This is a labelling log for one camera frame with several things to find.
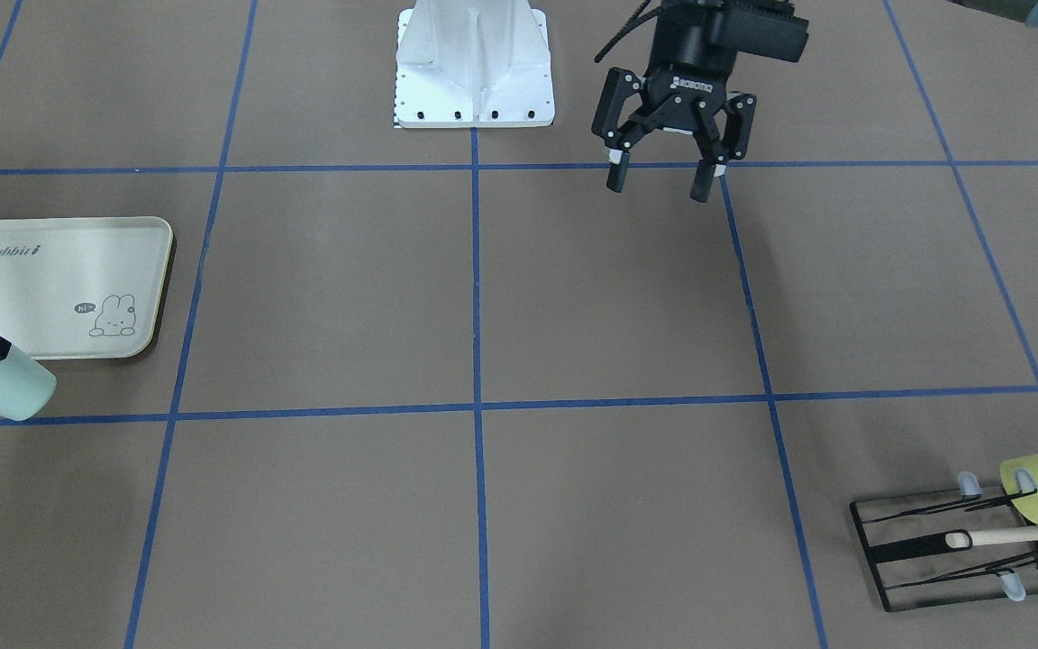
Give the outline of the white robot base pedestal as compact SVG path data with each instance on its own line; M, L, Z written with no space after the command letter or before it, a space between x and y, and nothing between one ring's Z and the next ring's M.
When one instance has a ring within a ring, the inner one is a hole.
M395 82L398 128L551 126L547 16L527 1L416 1L398 15Z

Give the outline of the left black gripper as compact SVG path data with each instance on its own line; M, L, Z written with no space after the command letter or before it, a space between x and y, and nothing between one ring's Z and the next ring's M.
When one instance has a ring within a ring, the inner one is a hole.
M645 78L609 69L590 131L608 151L606 187L622 192L631 148L652 131L693 132L700 160L689 197L707 202L713 180L746 156L758 99L729 92L741 50L739 1L660 1Z

